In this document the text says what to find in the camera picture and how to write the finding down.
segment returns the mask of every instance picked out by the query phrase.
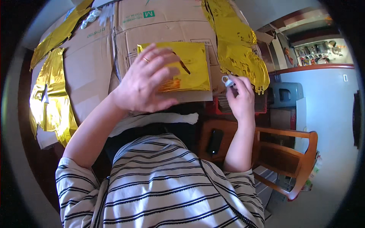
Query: striped shirt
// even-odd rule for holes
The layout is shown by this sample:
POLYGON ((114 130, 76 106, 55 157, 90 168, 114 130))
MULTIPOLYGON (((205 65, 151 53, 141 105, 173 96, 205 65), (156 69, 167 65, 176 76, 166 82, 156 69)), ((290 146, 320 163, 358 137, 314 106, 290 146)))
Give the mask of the striped shirt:
POLYGON ((116 153, 101 184, 62 158, 56 184, 64 227, 263 227, 252 171, 222 172, 173 134, 144 136, 116 153))

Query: person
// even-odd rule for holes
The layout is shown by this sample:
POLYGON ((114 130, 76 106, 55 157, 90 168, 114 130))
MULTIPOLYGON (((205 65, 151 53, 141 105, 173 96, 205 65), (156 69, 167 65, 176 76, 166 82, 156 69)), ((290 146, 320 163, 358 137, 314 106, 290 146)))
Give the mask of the person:
POLYGON ((157 90, 180 73, 169 48, 151 44, 137 56, 120 85, 80 125, 56 170, 64 227, 263 227, 251 153, 254 93, 246 77, 227 99, 238 129, 223 170, 199 159, 173 134, 144 136, 121 147, 101 184, 91 166, 110 132, 128 111, 156 112, 178 104, 157 90))

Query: finger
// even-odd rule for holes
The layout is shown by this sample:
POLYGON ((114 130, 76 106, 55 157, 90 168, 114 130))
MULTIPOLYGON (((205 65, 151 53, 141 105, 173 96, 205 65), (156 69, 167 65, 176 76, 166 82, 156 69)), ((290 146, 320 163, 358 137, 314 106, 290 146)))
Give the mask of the finger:
POLYGON ((147 54, 145 54, 145 56, 144 56, 144 58, 147 59, 148 61, 142 59, 138 63, 138 67, 144 67, 157 56, 167 55, 167 54, 170 54, 171 52, 172 52, 171 48, 153 49, 150 52, 148 52, 147 54))
POLYGON ((243 81, 243 83, 246 86, 247 91, 251 94, 251 95, 255 95, 253 90, 252 90, 252 86, 251 86, 251 82, 249 80, 248 77, 237 77, 239 80, 243 81))
POLYGON ((144 74, 147 77, 151 77, 158 70, 166 66, 167 64, 180 61, 180 57, 175 54, 160 55, 154 58, 146 66, 143 67, 144 74))
POLYGON ((170 108, 173 105, 177 105, 179 102, 176 98, 169 98, 164 100, 157 100, 157 103, 155 103, 155 112, 161 111, 170 108))
POLYGON ((232 88, 231 87, 227 87, 227 93, 226 93, 226 97, 227 97, 227 101, 228 103, 231 103, 235 97, 233 95, 233 91, 232 91, 232 88))
POLYGON ((245 94, 248 93, 248 90, 244 84, 243 81, 241 81, 240 79, 238 79, 238 77, 233 76, 233 75, 228 75, 229 79, 232 80, 236 86, 237 86, 237 90, 238 90, 238 94, 245 94))
POLYGON ((166 80, 172 80, 174 76, 179 74, 180 70, 177 67, 164 67, 154 73, 150 78, 151 88, 159 88, 166 80))
POLYGON ((137 58, 134 60, 134 62, 140 62, 141 59, 143 59, 148 52, 150 52, 151 50, 153 50, 155 48, 156 48, 155 43, 150 44, 148 47, 143 49, 143 51, 137 56, 137 58))

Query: shelf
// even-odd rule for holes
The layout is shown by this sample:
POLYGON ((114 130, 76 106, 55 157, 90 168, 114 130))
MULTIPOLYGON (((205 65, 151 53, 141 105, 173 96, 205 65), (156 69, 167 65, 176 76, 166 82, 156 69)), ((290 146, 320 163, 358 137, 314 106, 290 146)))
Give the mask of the shelf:
POLYGON ((300 57, 306 57, 306 56, 310 56, 310 55, 326 55, 326 54, 328 54, 328 52, 324 52, 324 53, 315 53, 315 54, 309 54, 309 55, 301 55, 301 56, 298 56, 298 58, 300 58, 300 57))

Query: smartphone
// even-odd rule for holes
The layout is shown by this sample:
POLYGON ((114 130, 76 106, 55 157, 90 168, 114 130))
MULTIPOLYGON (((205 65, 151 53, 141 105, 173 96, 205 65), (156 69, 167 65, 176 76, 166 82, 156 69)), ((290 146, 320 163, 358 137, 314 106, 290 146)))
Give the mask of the smartphone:
POLYGON ((212 135, 209 140, 207 153, 211 156, 218 154, 220 143, 222 142, 223 131, 219 129, 213 129, 212 135))

